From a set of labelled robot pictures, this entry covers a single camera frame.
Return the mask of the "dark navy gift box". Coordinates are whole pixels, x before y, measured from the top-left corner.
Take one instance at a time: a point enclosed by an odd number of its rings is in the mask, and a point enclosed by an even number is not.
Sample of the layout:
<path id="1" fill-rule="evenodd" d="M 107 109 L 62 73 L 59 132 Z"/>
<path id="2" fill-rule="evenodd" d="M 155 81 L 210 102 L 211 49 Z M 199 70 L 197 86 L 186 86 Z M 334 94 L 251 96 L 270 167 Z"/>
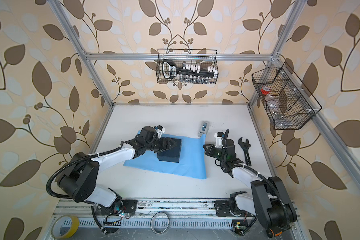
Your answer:
<path id="1" fill-rule="evenodd" d="M 169 162 L 169 163 L 180 162 L 182 140 L 181 139 L 173 139 L 173 140 L 176 142 L 177 145 L 169 150 L 157 153 L 157 157 L 159 161 Z"/>

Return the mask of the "blue wrapping paper sheet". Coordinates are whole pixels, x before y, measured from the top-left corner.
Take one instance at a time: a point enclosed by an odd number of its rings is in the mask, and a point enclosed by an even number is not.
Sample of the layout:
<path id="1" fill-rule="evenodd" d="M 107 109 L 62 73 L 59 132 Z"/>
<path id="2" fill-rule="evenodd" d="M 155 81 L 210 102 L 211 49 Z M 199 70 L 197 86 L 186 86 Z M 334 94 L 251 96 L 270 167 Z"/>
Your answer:
<path id="1" fill-rule="evenodd" d="M 136 159 L 125 161 L 124 166 L 201 180 L 207 178 L 205 150 L 203 148 L 206 139 L 205 135 L 200 138 L 189 138 L 164 134 L 164 137 L 182 140 L 178 163 L 160 161 L 155 153 L 147 151 Z"/>

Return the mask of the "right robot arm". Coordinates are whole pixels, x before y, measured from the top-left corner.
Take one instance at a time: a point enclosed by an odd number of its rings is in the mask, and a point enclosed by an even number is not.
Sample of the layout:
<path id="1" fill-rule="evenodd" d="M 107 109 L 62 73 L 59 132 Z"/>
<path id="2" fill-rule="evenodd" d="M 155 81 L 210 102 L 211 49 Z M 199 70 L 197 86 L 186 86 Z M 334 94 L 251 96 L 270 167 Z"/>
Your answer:
<path id="1" fill-rule="evenodd" d="M 281 235 L 297 221 L 297 213 L 279 177 L 266 177 L 252 168 L 249 154 L 249 140 L 240 138 L 238 144 L 245 159 L 237 157 L 235 143 L 229 139 L 229 131 L 215 133 L 214 144 L 203 146 L 208 157 L 215 158 L 215 164 L 230 177 L 250 188 L 230 195 L 229 208 L 234 216 L 250 213 L 266 230 L 268 237 Z"/>

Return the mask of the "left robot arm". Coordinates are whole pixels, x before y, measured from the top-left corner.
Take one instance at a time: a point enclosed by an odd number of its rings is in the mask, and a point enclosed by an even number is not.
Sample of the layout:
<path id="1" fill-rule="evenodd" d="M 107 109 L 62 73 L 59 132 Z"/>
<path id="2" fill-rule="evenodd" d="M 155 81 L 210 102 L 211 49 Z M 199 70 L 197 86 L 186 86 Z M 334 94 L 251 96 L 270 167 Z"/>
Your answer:
<path id="1" fill-rule="evenodd" d="M 117 202 L 118 194 L 97 185 L 98 175 L 119 163 L 135 159 L 147 151 L 162 153 L 178 146 L 170 137 L 163 137 L 162 126 L 145 126 L 133 139 L 121 142 L 116 149 L 81 155 L 77 160 L 57 170 L 46 183 L 47 193 L 59 199 L 71 199 L 76 203 L 99 204 L 110 207 Z"/>

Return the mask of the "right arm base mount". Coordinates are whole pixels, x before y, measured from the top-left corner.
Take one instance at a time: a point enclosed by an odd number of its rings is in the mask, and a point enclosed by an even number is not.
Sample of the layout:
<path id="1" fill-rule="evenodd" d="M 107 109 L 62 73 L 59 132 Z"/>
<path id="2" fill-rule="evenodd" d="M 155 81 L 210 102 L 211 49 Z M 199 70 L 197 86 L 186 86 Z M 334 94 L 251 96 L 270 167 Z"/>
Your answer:
<path id="1" fill-rule="evenodd" d="M 240 210 L 237 207 L 236 203 L 231 199 L 215 201 L 214 208 L 216 210 L 216 215 L 218 217 L 244 218 L 244 217 L 254 217 L 255 216 L 247 211 Z"/>

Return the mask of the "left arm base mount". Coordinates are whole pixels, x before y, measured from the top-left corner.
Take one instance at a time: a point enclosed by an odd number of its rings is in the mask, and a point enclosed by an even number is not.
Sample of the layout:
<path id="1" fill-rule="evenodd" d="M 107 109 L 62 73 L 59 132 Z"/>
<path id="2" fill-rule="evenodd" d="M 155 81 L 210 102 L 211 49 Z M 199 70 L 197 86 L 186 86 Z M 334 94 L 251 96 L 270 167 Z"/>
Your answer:
<path id="1" fill-rule="evenodd" d="M 135 214 L 137 210 L 138 200 L 129 200 L 129 199 L 121 199 L 116 200 L 110 207 L 104 207 L 102 205 L 98 205 L 95 210 L 96 213 L 100 213 L 101 216 L 109 216 L 120 214 L 127 214 L 128 217 Z"/>

